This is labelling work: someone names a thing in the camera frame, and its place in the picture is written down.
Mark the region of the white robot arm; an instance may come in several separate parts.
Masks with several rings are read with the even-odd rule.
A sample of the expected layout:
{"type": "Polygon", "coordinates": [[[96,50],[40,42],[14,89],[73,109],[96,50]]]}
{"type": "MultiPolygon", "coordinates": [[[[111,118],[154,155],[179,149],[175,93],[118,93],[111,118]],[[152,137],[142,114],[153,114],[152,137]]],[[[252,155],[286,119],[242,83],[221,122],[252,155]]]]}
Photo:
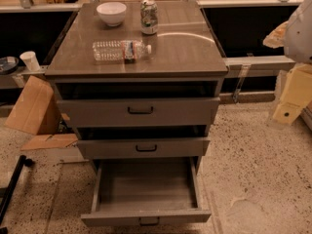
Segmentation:
{"type": "Polygon", "coordinates": [[[286,75],[286,83],[271,119],[291,125],[312,101],[312,0],[304,0],[290,18],[263,40],[263,45],[284,48],[296,66],[286,75]]]}

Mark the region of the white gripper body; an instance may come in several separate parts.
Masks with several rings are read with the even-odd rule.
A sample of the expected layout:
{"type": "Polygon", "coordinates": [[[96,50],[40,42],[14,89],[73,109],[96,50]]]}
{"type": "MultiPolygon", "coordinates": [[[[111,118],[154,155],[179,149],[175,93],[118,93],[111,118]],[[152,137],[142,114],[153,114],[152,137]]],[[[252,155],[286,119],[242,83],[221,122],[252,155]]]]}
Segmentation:
{"type": "Polygon", "coordinates": [[[312,65],[298,64],[287,74],[280,103],[302,110],[312,101],[312,65]]]}

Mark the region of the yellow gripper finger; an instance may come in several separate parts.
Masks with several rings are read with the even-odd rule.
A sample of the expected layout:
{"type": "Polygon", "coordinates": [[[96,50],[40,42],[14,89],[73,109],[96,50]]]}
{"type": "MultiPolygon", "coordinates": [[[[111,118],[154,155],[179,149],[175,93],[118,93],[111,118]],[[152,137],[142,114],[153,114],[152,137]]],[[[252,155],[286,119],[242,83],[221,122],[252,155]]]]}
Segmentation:
{"type": "Polygon", "coordinates": [[[278,103],[273,111],[272,119],[283,125],[291,125],[300,115],[302,108],[290,103],[278,103]]]}
{"type": "Polygon", "coordinates": [[[264,38],[263,45],[272,49],[283,47],[287,26],[286,21],[277,26],[264,38]]]}

